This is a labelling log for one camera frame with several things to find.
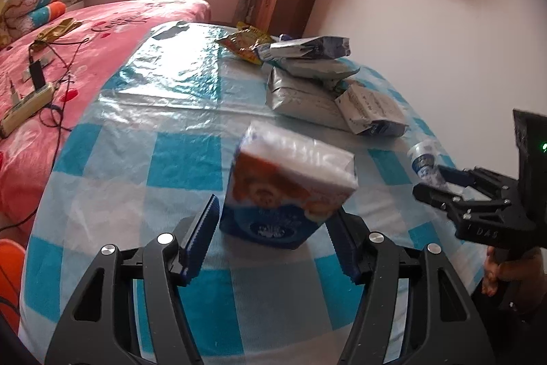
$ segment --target person's arm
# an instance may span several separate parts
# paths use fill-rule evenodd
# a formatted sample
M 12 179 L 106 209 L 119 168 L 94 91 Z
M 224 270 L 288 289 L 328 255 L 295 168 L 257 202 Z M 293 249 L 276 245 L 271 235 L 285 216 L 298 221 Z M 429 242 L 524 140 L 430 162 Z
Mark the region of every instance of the person's arm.
M 535 311 L 547 293 L 547 277 L 543 269 L 541 250 L 534 248 L 521 260 L 499 264 L 494 258 L 494 248 L 489 247 L 484 262 L 482 294 L 494 296 L 498 290 L 498 280 L 520 281 L 521 285 L 513 303 L 521 314 Z

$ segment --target metal bolt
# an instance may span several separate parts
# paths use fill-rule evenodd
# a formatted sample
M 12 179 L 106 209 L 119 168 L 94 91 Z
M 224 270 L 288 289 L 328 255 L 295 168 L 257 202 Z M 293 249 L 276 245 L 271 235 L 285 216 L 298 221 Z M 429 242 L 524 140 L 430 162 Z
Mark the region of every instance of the metal bolt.
M 437 245 L 436 243 L 430 243 L 427 245 L 427 250 L 431 253 L 431 254 L 440 254 L 442 249 L 439 245 Z
M 173 241 L 173 234 L 165 233 L 158 235 L 158 243 L 161 245 L 168 245 Z
M 113 254 L 115 250 L 116 246 L 114 245 L 104 245 L 101 248 L 101 254 L 103 254 L 104 256 L 109 256 L 110 254 Z
M 370 233 L 369 240 L 373 243 L 382 243 L 384 241 L 384 236 L 380 233 Z

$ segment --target table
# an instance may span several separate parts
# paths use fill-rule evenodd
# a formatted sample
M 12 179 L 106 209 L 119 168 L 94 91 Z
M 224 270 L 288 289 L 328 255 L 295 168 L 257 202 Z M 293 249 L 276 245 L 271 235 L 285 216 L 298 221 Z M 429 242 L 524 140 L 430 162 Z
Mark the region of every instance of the table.
M 72 131 L 42 198 L 25 263 L 20 337 L 40 360 L 100 247 L 144 246 L 193 215 L 211 193 L 222 205 L 237 142 L 255 119 L 355 153 L 360 189 L 346 210 L 398 244 L 441 245 L 467 289 L 478 283 L 483 248 L 455 239 L 442 214 L 412 197 L 418 179 L 406 152 L 435 136 L 393 86 L 365 66 L 356 76 L 398 102 L 409 124 L 401 138 L 276 116 L 264 105 L 258 66 L 214 42 L 227 31 L 184 22 L 152 29 Z M 440 161 L 452 165 L 438 148 Z M 152 360 L 142 282 L 134 289 L 142 355 Z M 180 293 L 206 363 L 326 365 L 337 362 L 362 287 L 342 274 L 323 226 L 292 251 L 217 230 L 200 275 Z M 400 350 L 405 281 L 399 296 L 387 359 Z

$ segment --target orange stool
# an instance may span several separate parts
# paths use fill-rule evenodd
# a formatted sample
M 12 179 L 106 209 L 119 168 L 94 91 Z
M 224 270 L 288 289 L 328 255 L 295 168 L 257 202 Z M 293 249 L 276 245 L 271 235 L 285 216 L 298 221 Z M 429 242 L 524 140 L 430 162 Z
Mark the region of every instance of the orange stool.
M 24 261 L 25 249 L 21 245 L 7 238 L 0 239 L 0 297 L 11 302 L 16 308 L 19 307 Z M 9 326 L 17 333 L 19 315 L 8 305 L 2 304 L 1 301 L 0 311 Z

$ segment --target pink quilt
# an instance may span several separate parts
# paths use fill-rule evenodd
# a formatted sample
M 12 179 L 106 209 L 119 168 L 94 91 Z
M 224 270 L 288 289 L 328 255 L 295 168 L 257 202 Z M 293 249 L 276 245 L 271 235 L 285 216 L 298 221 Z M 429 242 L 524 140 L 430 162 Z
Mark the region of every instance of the pink quilt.
M 56 25 L 68 17 L 83 24 L 58 41 L 90 39 L 81 46 L 71 69 L 75 83 L 70 86 L 68 98 L 71 99 L 66 103 L 63 126 L 73 127 L 106 80 L 124 64 L 152 27 L 179 20 L 207 23 L 211 19 L 211 9 L 202 0 L 116 2 L 65 13 L 45 27 Z M 43 28 L 0 51 L 0 116 L 11 107 L 8 79 L 21 95 L 33 90 L 32 81 L 23 83 L 21 74 L 28 68 L 28 46 Z M 66 62 L 70 62 L 76 47 L 54 46 Z M 46 81 L 55 81 L 64 72 L 63 64 L 55 58 L 44 69 L 44 76 Z M 61 97 L 64 95 L 63 86 L 57 91 L 54 104 L 62 106 Z M 49 116 L 50 112 L 44 110 L 42 117 L 46 123 L 51 123 Z M 68 133 L 63 131 L 61 145 L 67 136 Z M 39 204 L 49 178 L 56 142 L 57 129 L 43 126 L 37 116 L 0 141 L 0 213 L 12 222 L 20 222 Z M 33 221 L 31 219 L 21 226 L 26 238 Z

